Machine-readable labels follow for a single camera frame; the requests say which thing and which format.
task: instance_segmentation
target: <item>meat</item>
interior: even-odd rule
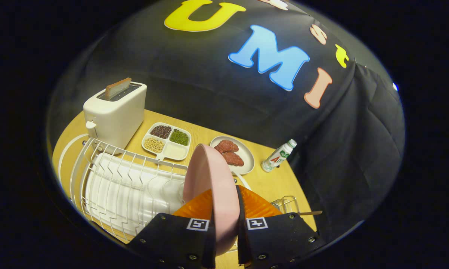
[[[214,147],[217,151],[219,151],[221,154],[225,152],[236,152],[238,151],[238,145],[235,143],[229,141],[229,140],[222,140],[217,146]]]
[[[245,163],[243,162],[241,157],[238,156],[234,152],[225,152],[225,153],[223,153],[223,157],[226,160],[227,164],[235,165],[235,166],[243,166],[243,165],[245,165]]]

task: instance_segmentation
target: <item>plastic bottle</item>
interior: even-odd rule
[[[293,148],[297,145],[293,139],[277,148],[266,160],[261,163],[261,168],[266,172],[271,172],[274,167],[281,164],[291,154]]]

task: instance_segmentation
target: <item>bottle cap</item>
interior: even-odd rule
[[[294,141],[294,139],[290,139],[290,140],[288,141],[288,145],[290,145],[291,148],[295,148],[297,144],[298,144],[298,143],[296,143],[296,141]]]

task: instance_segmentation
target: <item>wooden table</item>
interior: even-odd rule
[[[130,140],[125,150],[146,157],[155,157],[155,155],[142,148],[141,141],[147,130],[156,122],[170,124],[191,133],[192,140],[190,143],[190,152],[184,160],[175,161],[165,158],[165,161],[186,166],[190,162],[194,148],[196,148],[199,143],[209,145],[211,140],[213,140],[216,136],[228,136],[225,133],[220,133],[202,126],[188,123],[186,121],[145,110],[144,121]],[[67,128],[65,128],[64,132],[57,141],[53,152],[52,162],[57,174],[59,174],[59,160],[62,157],[59,178],[62,187],[68,196],[70,196],[69,183],[71,171],[75,160],[83,147],[82,141],[88,140],[88,136],[86,134],[87,129],[85,128],[85,117],[83,112],[81,112],[70,122]],[[256,164],[254,169],[248,174],[243,175],[252,191],[270,202],[280,199],[286,195],[295,196],[301,212],[311,211],[303,190],[301,189],[301,186],[287,161],[282,162],[279,168],[274,169],[270,173],[262,170],[261,162],[274,151],[274,148],[259,145],[238,137],[235,138],[245,144],[255,157]],[[238,178],[236,179],[238,180],[237,184],[243,185],[241,180]],[[316,224],[313,216],[302,216],[302,218],[314,231],[316,231]],[[216,268],[238,268],[238,252],[228,252],[216,257]]]

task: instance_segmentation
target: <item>toaster lever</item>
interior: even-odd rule
[[[96,126],[97,126],[97,124],[94,123],[93,121],[86,122],[85,127],[88,130],[88,136],[93,137],[93,138],[98,138],[97,130],[95,129]]]

